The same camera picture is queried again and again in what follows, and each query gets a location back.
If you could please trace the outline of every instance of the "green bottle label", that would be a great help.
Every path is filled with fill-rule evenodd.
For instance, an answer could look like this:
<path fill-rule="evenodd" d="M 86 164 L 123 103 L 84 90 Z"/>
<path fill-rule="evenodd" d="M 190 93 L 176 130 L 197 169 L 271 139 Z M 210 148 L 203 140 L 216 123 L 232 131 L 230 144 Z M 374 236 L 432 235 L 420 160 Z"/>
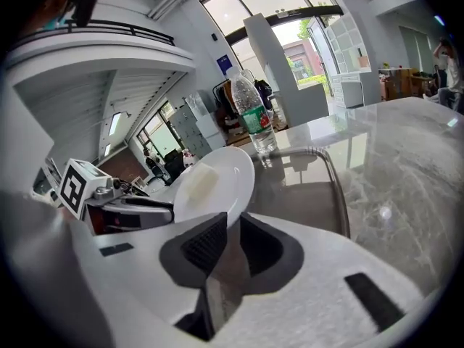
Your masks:
<path fill-rule="evenodd" d="M 270 125 L 269 116 L 264 106 L 259 106 L 241 115 L 250 134 L 258 134 Z"/>

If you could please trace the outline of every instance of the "person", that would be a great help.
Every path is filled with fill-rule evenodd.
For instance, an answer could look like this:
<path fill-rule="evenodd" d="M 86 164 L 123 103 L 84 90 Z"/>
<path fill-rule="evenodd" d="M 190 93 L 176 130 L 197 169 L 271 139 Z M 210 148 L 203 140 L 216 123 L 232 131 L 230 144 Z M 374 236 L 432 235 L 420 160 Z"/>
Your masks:
<path fill-rule="evenodd" d="M 145 163 L 148 168 L 153 171 L 156 167 L 158 167 L 161 170 L 162 177 L 157 177 L 161 178 L 167 186 L 169 186 L 172 182 L 170 179 L 169 173 L 166 171 L 165 167 L 162 165 L 160 162 L 160 158 L 158 157 L 157 154 L 149 152 L 149 150 L 145 147 L 144 148 L 144 156 L 145 156 Z"/>
<path fill-rule="evenodd" d="M 434 56 L 440 59 L 444 55 L 447 59 L 447 87 L 439 88 L 436 97 L 428 97 L 424 94 L 424 99 L 438 102 L 454 111 L 462 112 L 463 105 L 461 98 L 463 93 L 462 74 L 457 63 L 457 55 L 450 42 L 445 38 L 440 38 L 440 44 L 434 50 Z"/>

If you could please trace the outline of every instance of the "ceiling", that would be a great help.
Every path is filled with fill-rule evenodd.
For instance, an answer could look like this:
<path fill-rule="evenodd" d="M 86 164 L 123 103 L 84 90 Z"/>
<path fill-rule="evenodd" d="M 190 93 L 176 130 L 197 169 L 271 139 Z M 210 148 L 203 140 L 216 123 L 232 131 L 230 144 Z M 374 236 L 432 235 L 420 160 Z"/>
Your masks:
<path fill-rule="evenodd" d="M 94 161 L 104 156 L 107 144 L 120 145 L 149 101 L 172 76 L 168 70 L 127 69 L 85 75 L 45 72 L 16 86 L 37 121 L 54 139 L 50 153 L 63 172 L 69 158 Z M 108 136 L 112 116 L 123 114 Z"/>

